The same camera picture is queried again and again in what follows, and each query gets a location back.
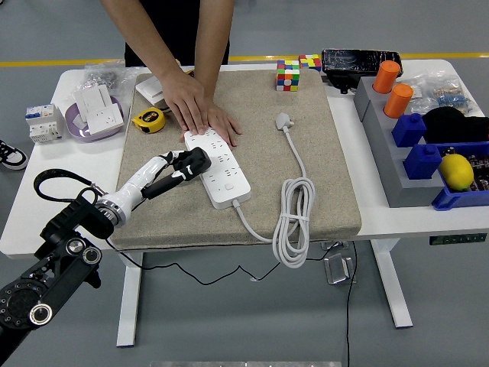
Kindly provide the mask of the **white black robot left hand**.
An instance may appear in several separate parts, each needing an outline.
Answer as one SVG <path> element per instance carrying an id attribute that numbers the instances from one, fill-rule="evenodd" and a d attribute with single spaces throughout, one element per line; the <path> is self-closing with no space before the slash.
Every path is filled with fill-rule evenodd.
<path id="1" fill-rule="evenodd" d="M 192 180 L 208 167 L 209 158 L 201 148 L 160 154 L 140 168 L 110 200 L 129 215 L 145 199 L 151 200 Z"/>

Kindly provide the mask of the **person's left hand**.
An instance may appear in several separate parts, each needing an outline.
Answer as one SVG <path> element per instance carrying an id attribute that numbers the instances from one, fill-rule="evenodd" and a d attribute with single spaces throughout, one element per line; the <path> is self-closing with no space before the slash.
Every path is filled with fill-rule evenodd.
<path id="1" fill-rule="evenodd" d="M 209 126 L 218 133 L 230 148 L 237 147 L 236 136 L 242 134 L 238 122 L 228 112 L 217 106 L 212 99 L 206 99 L 205 102 Z"/>

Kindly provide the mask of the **person's right hand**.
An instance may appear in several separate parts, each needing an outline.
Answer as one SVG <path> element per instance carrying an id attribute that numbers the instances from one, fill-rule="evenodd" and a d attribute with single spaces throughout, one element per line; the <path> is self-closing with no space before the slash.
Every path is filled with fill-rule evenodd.
<path id="1" fill-rule="evenodd" d="M 159 76 L 164 100 L 184 132 L 203 134 L 208 128 L 202 85 L 180 68 Z"/>

